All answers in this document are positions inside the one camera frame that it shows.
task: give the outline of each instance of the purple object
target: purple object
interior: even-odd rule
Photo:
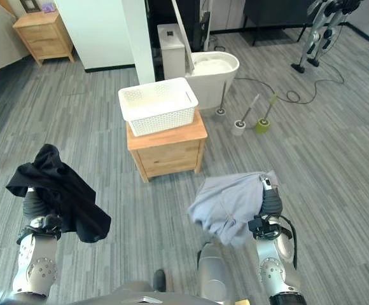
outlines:
[[[55,10],[56,9],[55,9],[55,6],[53,5],[53,3],[42,4],[42,11],[44,11],[45,13],[51,13]]]

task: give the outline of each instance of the wooden nightstand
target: wooden nightstand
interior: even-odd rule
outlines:
[[[127,123],[127,142],[144,182],[150,177],[185,170],[200,171],[207,138],[198,109],[192,124],[135,137]]]
[[[71,55],[73,43],[58,11],[26,14],[15,22],[13,28],[39,67],[48,58],[69,57],[74,62]]]

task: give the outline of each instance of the humanoid robot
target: humanoid robot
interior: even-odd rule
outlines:
[[[309,37],[303,47],[302,56],[299,64],[291,64],[299,73],[305,72],[306,60],[315,67],[319,66],[320,57],[327,52],[333,36],[336,34],[336,26],[345,20],[349,14],[355,11],[362,0],[315,0],[308,8],[307,14],[310,15],[320,6],[320,9],[313,21]],[[321,28],[330,20],[327,29],[321,35]],[[313,58],[308,58],[314,51]]]
[[[282,227],[279,218],[282,201],[270,179],[260,176],[263,200],[260,214],[248,222],[256,240],[261,281],[271,305],[306,305],[301,291],[300,277],[296,271],[296,236]],[[60,238],[62,220],[58,215],[41,215],[45,202],[33,188],[28,188],[23,202],[24,215],[29,220],[18,239],[20,251],[18,272],[13,289],[2,295],[0,304],[37,304],[47,300],[50,287],[56,280],[55,254]],[[165,274],[155,273],[154,285],[135,281],[119,287],[114,293],[73,303],[75,305],[129,305],[153,303],[165,305],[234,304],[233,285],[228,269],[217,245],[206,243],[198,254],[199,296],[165,292]]]

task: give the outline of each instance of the drawer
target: drawer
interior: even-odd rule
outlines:
[[[22,27],[19,28],[19,31],[26,41],[38,41],[57,38],[57,33],[50,24]]]
[[[199,143],[194,140],[151,147],[139,150],[138,155],[149,177],[191,170],[196,166]]]
[[[66,53],[63,44],[58,39],[29,41],[28,44],[33,54],[40,59],[56,57]]]

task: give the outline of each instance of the toilet brush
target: toilet brush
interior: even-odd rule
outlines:
[[[269,115],[271,108],[275,105],[277,101],[278,101],[278,96],[276,94],[274,94],[269,99],[269,107],[268,107],[267,113],[265,113],[264,117],[260,118],[257,124],[255,125],[255,129],[257,133],[265,133],[268,131],[268,128],[270,125],[269,120],[268,120],[268,115]]]
[[[242,133],[244,133],[244,130],[246,129],[246,118],[247,115],[249,114],[249,112],[251,111],[251,109],[254,107],[255,103],[258,101],[260,97],[260,94],[257,94],[253,100],[253,102],[251,103],[251,105],[248,107],[246,113],[244,114],[244,116],[242,117],[242,119],[238,119],[237,121],[234,122],[233,128],[231,129],[231,133],[233,135],[236,136],[241,136]]]
[[[221,94],[221,103],[220,103],[220,106],[216,109],[216,114],[218,116],[224,116],[225,115],[225,109],[223,107],[224,107],[224,95],[225,95],[226,86],[227,86],[227,83],[224,82],[223,93]]]

